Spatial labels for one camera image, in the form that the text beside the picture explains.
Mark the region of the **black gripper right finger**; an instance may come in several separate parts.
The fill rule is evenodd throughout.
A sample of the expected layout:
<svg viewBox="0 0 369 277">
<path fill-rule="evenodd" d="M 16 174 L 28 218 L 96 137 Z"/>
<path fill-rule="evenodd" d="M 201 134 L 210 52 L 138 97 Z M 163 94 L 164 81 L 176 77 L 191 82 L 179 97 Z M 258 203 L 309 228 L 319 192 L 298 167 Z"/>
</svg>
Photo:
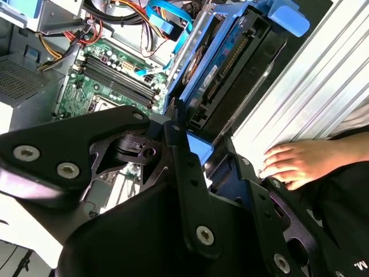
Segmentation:
<svg viewBox="0 0 369 277">
<path fill-rule="evenodd" d="M 307 258 L 310 276 L 345 276 L 342 253 L 281 182 L 260 181 L 253 165 L 238 155 L 224 136 L 209 159 L 210 191 L 239 204 L 255 229 L 262 268 L 269 276 L 304 276 L 299 258 Z"/>
</svg>

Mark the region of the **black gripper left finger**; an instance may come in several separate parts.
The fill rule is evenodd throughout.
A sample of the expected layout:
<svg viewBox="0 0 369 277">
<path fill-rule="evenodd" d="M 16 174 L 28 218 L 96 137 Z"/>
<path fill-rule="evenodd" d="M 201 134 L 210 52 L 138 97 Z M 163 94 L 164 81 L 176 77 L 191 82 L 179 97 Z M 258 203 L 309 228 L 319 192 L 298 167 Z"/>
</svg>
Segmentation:
<svg viewBox="0 0 369 277">
<path fill-rule="evenodd" d="M 161 184 L 175 191 L 186 250 L 218 259 L 222 242 L 214 209 L 185 127 L 174 118 L 153 138 L 151 124 L 137 108 L 121 106 L 3 134 L 1 191 L 49 210 L 69 210 L 94 178 L 135 162 L 145 178 L 139 194 Z"/>
</svg>

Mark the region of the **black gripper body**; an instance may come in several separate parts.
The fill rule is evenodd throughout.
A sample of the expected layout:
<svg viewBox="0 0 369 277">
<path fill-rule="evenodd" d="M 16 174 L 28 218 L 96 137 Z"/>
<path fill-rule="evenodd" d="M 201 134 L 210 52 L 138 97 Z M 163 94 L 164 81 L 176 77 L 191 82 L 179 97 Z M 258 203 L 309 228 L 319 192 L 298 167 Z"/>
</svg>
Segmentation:
<svg viewBox="0 0 369 277">
<path fill-rule="evenodd" d="M 84 223 L 67 240 L 56 276 L 269 276 L 252 216 L 210 195 L 218 259 L 189 253 L 173 188 L 161 184 Z"/>
</svg>

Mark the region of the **person's bare hand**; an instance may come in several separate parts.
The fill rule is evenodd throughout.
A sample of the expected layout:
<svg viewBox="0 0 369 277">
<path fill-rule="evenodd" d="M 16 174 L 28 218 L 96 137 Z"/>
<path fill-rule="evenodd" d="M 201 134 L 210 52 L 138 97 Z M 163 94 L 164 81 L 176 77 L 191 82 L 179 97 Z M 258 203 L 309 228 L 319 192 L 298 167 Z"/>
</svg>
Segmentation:
<svg viewBox="0 0 369 277">
<path fill-rule="evenodd" d="M 264 154 L 260 178 L 273 177 L 296 190 L 340 166 L 340 145 L 329 140 L 308 140 L 275 146 Z"/>
</svg>

